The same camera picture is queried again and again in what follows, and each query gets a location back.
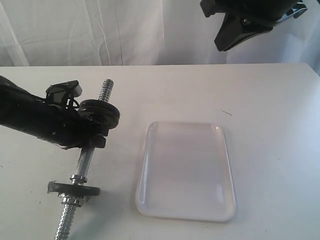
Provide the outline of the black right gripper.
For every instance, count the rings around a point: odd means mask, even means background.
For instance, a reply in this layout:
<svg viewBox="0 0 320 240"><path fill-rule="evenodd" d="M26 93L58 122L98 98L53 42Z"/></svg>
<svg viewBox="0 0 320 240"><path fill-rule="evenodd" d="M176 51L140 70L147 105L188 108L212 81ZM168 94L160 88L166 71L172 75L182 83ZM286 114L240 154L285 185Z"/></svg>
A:
<svg viewBox="0 0 320 240"><path fill-rule="evenodd" d="M273 26L308 10L302 0L201 0L200 7L206 18L226 13L214 39L219 52L269 33Z"/></svg>

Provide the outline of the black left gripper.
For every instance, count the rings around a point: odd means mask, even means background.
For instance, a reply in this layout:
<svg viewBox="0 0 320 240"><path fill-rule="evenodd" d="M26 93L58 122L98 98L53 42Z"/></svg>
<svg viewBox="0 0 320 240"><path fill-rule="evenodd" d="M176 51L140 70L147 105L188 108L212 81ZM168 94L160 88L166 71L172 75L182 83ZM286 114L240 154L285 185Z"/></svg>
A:
<svg viewBox="0 0 320 240"><path fill-rule="evenodd" d="M77 80L51 85L46 98L24 104L24 132L62 148L104 148L109 134L105 122L89 120L78 112L82 94Z"/></svg>

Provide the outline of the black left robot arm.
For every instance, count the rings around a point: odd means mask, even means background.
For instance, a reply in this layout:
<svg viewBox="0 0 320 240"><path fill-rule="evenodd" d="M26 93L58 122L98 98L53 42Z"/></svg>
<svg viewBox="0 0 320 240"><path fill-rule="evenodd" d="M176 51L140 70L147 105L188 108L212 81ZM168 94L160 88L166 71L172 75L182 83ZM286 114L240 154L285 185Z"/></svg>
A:
<svg viewBox="0 0 320 240"><path fill-rule="evenodd" d="M120 120L119 110L100 99L78 103L77 80L51 85L44 98L9 79L0 78L0 124L62 149L104 148L109 130Z"/></svg>

